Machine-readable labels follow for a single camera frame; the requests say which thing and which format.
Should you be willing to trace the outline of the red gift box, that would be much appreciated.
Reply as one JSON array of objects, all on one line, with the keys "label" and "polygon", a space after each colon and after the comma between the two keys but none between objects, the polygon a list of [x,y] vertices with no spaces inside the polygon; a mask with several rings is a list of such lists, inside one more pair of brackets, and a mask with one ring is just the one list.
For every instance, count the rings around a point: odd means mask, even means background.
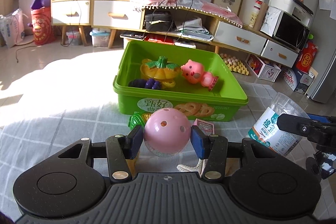
[{"label": "red gift box", "polygon": [[312,41],[308,41],[303,50],[300,52],[295,63],[295,67],[298,70],[307,73],[312,65],[312,62],[314,61],[317,52],[318,47]]}]

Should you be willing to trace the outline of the pink perforated ball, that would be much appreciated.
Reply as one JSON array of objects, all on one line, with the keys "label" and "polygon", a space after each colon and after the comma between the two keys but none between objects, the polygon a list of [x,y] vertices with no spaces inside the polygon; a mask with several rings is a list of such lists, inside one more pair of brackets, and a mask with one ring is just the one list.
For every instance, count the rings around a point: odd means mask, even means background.
[{"label": "pink perforated ball", "polygon": [[143,138],[148,150],[159,157],[180,153],[190,140],[191,124],[177,109],[163,108],[151,114]]}]

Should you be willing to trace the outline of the clear storage bin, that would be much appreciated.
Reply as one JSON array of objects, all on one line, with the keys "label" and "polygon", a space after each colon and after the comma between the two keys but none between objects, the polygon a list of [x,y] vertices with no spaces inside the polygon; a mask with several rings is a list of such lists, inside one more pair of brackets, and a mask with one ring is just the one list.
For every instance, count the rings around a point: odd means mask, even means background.
[{"label": "clear storage bin", "polygon": [[92,28],[92,31],[89,33],[92,39],[92,46],[108,47],[110,33],[110,29]]}]

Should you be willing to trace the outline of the red printed bag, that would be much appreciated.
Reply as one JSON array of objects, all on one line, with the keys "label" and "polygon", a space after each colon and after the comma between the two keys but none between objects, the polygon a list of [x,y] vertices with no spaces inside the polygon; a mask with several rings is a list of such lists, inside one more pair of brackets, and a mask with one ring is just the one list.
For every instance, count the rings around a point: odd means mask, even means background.
[{"label": "red printed bag", "polygon": [[56,39],[50,7],[31,10],[31,24],[33,26],[34,43],[37,46],[51,43]]}]

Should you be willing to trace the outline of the black bag on shelf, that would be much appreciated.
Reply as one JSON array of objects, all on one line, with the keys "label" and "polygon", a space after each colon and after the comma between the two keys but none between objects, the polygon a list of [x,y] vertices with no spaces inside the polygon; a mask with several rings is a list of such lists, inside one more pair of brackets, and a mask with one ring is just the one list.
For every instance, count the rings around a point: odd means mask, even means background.
[{"label": "black bag on shelf", "polygon": [[145,15],[145,29],[148,32],[167,32],[174,26],[171,12],[159,11]]}]

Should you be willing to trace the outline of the white starfish toy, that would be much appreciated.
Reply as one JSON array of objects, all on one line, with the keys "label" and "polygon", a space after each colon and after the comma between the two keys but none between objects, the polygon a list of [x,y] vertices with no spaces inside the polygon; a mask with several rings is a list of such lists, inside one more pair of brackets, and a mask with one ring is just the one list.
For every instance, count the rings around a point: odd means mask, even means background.
[{"label": "white starfish toy", "polygon": [[199,159],[196,166],[188,166],[184,164],[177,165],[179,172],[196,172],[201,177],[207,164],[207,159]]}]

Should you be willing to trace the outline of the egg tray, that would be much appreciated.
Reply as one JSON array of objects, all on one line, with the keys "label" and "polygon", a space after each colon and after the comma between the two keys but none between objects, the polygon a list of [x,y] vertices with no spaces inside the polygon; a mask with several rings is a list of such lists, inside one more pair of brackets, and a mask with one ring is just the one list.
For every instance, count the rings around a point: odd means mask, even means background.
[{"label": "egg tray", "polygon": [[249,75],[249,70],[240,59],[236,58],[235,56],[228,55],[226,53],[220,53],[219,55],[230,71],[245,76]]}]

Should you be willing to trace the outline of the pink pig toy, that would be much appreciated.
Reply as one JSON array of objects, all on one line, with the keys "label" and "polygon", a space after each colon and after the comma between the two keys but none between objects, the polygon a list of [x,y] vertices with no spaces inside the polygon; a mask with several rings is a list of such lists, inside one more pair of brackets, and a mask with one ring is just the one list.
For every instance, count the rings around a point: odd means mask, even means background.
[{"label": "pink pig toy", "polygon": [[188,60],[181,66],[182,76],[191,84],[201,84],[202,87],[212,91],[219,77],[214,76],[211,72],[205,71],[203,64]]}]

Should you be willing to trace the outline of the white plastic bag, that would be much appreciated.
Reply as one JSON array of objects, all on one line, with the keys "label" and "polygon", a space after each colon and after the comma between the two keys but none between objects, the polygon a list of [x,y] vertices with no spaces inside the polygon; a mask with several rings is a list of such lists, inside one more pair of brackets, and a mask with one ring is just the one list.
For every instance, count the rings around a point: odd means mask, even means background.
[{"label": "white plastic bag", "polygon": [[1,15],[1,34],[8,48],[12,48],[23,41],[25,28],[21,9],[17,9],[7,16]]}]

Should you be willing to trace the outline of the red white opera-mask box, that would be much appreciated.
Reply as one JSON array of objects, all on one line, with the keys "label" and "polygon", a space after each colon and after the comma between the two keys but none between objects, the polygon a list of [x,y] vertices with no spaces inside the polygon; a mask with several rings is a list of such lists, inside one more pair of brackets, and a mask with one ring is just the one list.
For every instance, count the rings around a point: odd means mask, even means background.
[{"label": "red white opera-mask box", "polygon": [[246,64],[258,79],[274,83],[281,72],[281,68],[274,62],[249,54]]}]

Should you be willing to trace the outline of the green plastic storage box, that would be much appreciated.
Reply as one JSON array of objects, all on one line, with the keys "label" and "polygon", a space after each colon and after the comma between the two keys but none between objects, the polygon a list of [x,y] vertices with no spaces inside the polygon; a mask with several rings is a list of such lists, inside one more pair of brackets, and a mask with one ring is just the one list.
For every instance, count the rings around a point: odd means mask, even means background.
[{"label": "green plastic storage box", "polygon": [[[175,78],[172,88],[153,90],[129,86],[131,81],[144,78],[142,65],[161,60],[177,65],[185,65],[189,60],[199,62],[205,71],[218,77],[218,81],[213,90],[201,84],[191,84],[182,75]],[[118,95],[120,113],[127,115],[172,107],[189,119],[226,122],[248,104],[248,96],[218,54],[137,40],[129,42],[125,48],[113,89]]]}]

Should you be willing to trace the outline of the purple toy grapes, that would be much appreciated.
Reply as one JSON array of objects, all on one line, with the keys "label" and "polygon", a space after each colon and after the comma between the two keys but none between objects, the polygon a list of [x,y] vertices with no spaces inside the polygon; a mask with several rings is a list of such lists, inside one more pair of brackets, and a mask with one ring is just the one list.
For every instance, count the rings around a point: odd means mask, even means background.
[{"label": "purple toy grapes", "polygon": [[161,90],[161,83],[155,79],[135,79],[128,84],[128,87]]}]

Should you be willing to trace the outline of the pink card pack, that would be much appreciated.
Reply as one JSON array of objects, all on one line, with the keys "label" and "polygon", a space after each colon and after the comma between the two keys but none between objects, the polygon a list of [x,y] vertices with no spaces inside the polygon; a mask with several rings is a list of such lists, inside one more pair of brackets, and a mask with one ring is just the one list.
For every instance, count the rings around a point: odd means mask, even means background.
[{"label": "pink card pack", "polygon": [[213,123],[201,120],[201,119],[196,119],[194,120],[193,125],[198,126],[198,128],[206,135],[214,135],[215,134],[215,126]]}]

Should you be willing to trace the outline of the toy corn cob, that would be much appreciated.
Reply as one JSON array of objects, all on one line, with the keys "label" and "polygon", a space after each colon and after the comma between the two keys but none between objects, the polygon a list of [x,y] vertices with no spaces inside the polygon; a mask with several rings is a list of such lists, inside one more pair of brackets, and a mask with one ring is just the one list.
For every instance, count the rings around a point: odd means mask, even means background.
[{"label": "toy corn cob", "polygon": [[141,111],[137,112],[135,111],[133,115],[130,116],[129,121],[128,121],[128,127],[132,130],[135,128],[137,125],[141,125],[142,127],[145,127],[146,122],[150,118],[151,113]]}]

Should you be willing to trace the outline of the black microwave oven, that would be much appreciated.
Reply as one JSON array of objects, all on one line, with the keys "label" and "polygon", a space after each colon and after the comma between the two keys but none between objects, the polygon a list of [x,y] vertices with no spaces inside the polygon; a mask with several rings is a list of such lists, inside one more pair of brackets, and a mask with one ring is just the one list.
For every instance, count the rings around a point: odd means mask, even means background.
[{"label": "black microwave oven", "polygon": [[310,30],[295,17],[278,8],[269,6],[260,31],[292,48],[305,47]]}]

